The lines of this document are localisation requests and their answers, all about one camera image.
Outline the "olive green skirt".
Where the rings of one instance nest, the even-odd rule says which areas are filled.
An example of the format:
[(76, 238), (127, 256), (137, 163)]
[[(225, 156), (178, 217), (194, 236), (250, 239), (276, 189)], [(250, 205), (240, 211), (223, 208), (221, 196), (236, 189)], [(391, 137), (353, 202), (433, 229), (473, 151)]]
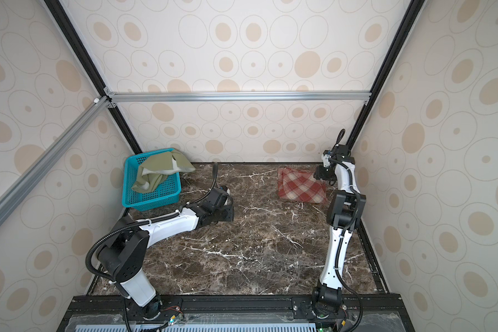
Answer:
[(191, 173), (195, 170), (187, 157), (176, 149), (153, 154), (139, 165), (136, 181), (131, 189), (141, 194), (149, 194), (169, 176), (180, 172)]

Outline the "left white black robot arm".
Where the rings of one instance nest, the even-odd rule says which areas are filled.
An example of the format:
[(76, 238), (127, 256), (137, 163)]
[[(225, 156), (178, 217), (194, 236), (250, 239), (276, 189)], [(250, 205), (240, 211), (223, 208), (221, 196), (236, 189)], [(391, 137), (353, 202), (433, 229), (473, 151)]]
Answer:
[(152, 219), (135, 221), (127, 215), (86, 254), (87, 270), (109, 280), (124, 298), (133, 300), (146, 320), (156, 318), (162, 305), (160, 295), (142, 267), (147, 250), (174, 235), (234, 220), (234, 202), (229, 189), (217, 185), (218, 171), (218, 164), (213, 163), (212, 185), (200, 199)]

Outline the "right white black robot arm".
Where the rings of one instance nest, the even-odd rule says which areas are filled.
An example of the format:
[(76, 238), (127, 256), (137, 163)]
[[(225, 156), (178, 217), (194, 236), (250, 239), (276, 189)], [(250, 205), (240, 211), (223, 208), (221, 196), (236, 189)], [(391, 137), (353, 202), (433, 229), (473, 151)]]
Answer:
[(316, 168), (313, 176), (316, 180), (338, 185), (326, 213), (330, 239), (325, 266), (312, 294), (313, 312), (319, 319), (328, 318), (332, 313), (340, 311), (344, 290), (355, 293), (344, 281), (343, 268), (347, 246), (361, 219), (366, 197), (359, 192), (357, 186), (354, 176), (355, 160), (351, 157), (351, 151), (340, 143), (344, 135), (345, 130), (340, 130), (336, 144), (324, 151), (322, 164)]

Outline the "red plaid skirt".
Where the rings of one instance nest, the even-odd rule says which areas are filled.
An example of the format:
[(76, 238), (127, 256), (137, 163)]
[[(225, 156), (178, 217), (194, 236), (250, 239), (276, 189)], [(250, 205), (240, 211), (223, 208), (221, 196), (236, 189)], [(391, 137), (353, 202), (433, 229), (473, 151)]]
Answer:
[(328, 202), (325, 183), (316, 180), (311, 172), (281, 167), (277, 173), (279, 198), (314, 204)]

